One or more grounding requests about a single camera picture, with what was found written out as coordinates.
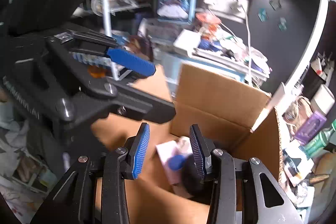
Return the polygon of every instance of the blue textured pad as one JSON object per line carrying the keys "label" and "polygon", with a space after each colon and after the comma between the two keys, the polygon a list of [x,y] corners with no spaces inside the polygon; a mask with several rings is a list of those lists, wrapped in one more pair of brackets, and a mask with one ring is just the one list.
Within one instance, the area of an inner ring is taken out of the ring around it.
{"label": "blue textured pad", "polygon": [[132,170],[132,175],[134,179],[138,178],[138,175],[141,173],[143,161],[145,160],[147,146],[150,137],[150,129],[149,124],[147,124],[144,128],[144,132],[142,133],[141,139],[139,141],[137,150],[134,156],[134,166]]}
{"label": "blue textured pad", "polygon": [[143,60],[142,58],[122,50],[120,48],[111,48],[107,51],[107,55],[111,60],[125,68],[131,69],[143,76],[151,76],[155,73],[155,65],[152,62]]}
{"label": "blue textured pad", "polygon": [[202,155],[201,147],[197,141],[194,128],[191,126],[189,129],[189,138],[191,148],[193,150],[194,161],[196,164],[197,173],[201,176],[202,179],[205,177],[205,159]]}

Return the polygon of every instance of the purple box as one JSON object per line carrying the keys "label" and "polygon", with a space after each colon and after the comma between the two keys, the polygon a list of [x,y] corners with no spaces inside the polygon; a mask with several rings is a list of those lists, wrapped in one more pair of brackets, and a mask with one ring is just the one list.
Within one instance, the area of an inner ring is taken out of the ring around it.
{"label": "purple box", "polygon": [[297,139],[301,145],[306,145],[319,132],[326,120],[326,117],[320,112],[315,111],[297,130],[294,138]]}

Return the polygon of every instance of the orange object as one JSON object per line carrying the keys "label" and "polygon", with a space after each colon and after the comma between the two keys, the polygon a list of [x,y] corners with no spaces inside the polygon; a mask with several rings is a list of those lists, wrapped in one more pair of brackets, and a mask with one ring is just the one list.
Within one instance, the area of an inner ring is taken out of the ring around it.
{"label": "orange object", "polygon": [[89,65],[87,71],[94,78],[103,78],[106,76],[106,69],[104,68]]}
{"label": "orange object", "polygon": [[210,41],[210,38],[211,36],[208,33],[202,35],[202,39]]}
{"label": "orange object", "polygon": [[212,24],[212,25],[218,25],[221,23],[221,20],[214,16],[213,14],[210,13],[196,13],[196,17],[197,19],[202,22],[202,23],[208,23],[208,24]]}
{"label": "orange object", "polygon": [[210,33],[214,34],[217,31],[217,28],[218,28],[218,24],[216,25],[211,24],[209,25],[208,30],[210,31]]}

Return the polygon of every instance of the blue object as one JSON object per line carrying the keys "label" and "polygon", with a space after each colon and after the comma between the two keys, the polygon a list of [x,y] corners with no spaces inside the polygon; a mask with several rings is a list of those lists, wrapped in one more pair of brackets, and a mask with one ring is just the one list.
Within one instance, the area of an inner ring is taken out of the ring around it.
{"label": "blue object", "polygon": [[201,151],[201,146],[199,145],[193,127],[190,127],[189,138],[191,148],[193,150],[194,161],[197,169],[197,173],[204,179],[205,177],[205,159]]}
{"label": "blue object", "polygon": [[206,39],[201,39],[201,42],[198,45],[198,48],[201,48],[202,50],[207,50],[210,47],[210,42]]}
{"label": "blue object", "polygon": [[280,23],[278,24],[278,27],[280,29],[280,31],[286,31],[287,30],[287,26],[286,26],[286,19],[281,17],[280,18]]}
{"label": "blue object", "polygon": [[152,62],[146,61],[135,54],[122,50],[120,48],[110,48],[107,55],[111,60],[125,68],[131,69],[145,77],[155,73],[155,65]]}
{"label": "blue object", "polygon": [[256,63],[254,63],[253,58],[251,59],[251,68],[257,71],[260,71],[261,73],[265,73],[261,68],[259,68]]}
{"label": "blue object", "polygon": [[143,161],[145,160],[148,142],[150,137],[149,124],[147,124],[144,129],[142,136],[140,138],[137,150],[134,155],[134,166],[132,170],[132,175],[134,179],[138,178],[138,175],[141,173]]}
{"label": "blue object", "polygon": [[180,170],[183,167],[185,160],[186,158],[183,155],[178,154],[178,155],[172,156],[168,160],[168,167],[173,171]]}
{"label": "blue object", "polygon": [[210,51],[213,51],[213,52],[218,52],[218,51],[221,51],[221,43],[219,41],[214,41],[212,42],[212,44],[209,42],[209,40],[206,40],[206,39],[201,39],[201,42],[199,43],[198,45],[198,48],[202,49],[202,50],[210,50]]}
{"label": "blue object", "polygon": [[268,19],[265,8],[259,9],[258,17],[260,18],[261,22],[265,22]]}
{"label": "blue object", "polygon": [[125,45],[128,41],[126,40],[125,37],[117,34],[111,34],[111,37],[114,38],[119,45]]}

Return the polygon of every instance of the metal screw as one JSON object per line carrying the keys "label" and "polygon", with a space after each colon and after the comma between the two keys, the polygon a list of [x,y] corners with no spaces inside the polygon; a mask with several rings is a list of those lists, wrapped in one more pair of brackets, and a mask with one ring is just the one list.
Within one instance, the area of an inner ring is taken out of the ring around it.
{"label": "metal screw", "polygon": [[114,93],[116,93],[116,87],[114,86],[114,85],[112,85],[111,83],[105,83],[104,84],[104,87],[105,87],[105,89],[109,92],[109,93],[111,93],[111,94],[114,94]]}
{"label": "metal screw", "polygon": [[216,156],[221,156],[223,155],[223,150],[216,148],[212,151],[212,153],[214,153]]}
{"label": "metal screw", "polygon": [[119,115],[123,116],[123,115],[126,114],[126,108],[124,106],[121,106],[121,107],[118,108],[117,112],[118,112]]}
{"label": "metal screw", "polygon": [[69,99],[59,99],[55,107],[62,120],[69,122],[75,118],[75,107]]}
{"label": "metal screw", "polygon": [[260,163],[260,160],[258,158],[251,158],[250,161],[255,165],[258,165]]}
{"label": "metal screw", "polygon": [[81,162],[81,163],[87,162],[87,156],[80,156],[78,158],[78,161]]}
{"label": "metal screw", "polygon": [[118,148],[116,149],[116,152],[117,152],[118,154],[124,154],[124,153],[126,152],[126,148],[118,147]]}

